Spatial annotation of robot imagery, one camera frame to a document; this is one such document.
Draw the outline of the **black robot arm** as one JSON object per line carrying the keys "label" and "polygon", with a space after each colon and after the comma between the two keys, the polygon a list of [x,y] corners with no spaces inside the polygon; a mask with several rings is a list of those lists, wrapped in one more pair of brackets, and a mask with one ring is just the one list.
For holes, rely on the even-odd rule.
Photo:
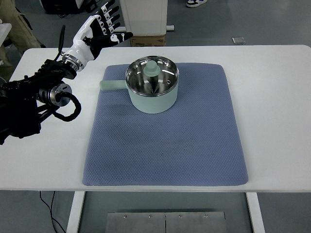
{"label": "black robot arm", "polygon": [[63,79],[73,80],[76,70],[61,61],[46,60],[31,77],[0,86],[0,142],[8,136],[24,138],[40,133],[49,116],[70,122],[81,104]]}

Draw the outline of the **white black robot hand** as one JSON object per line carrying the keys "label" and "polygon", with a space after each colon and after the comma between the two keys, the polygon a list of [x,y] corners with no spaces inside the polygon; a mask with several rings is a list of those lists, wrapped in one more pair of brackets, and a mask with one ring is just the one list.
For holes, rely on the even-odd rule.
{"label": "white black robot hand", "polygon": [[75,71],[81,71],[89,61],[99,56],[102,49],[130,39],[133,36],[131,32],[116,32],[120,26],[119,8],[114,0],[110,0],[89,16],[74,36],[73,44],[62,56],[62,61]]}

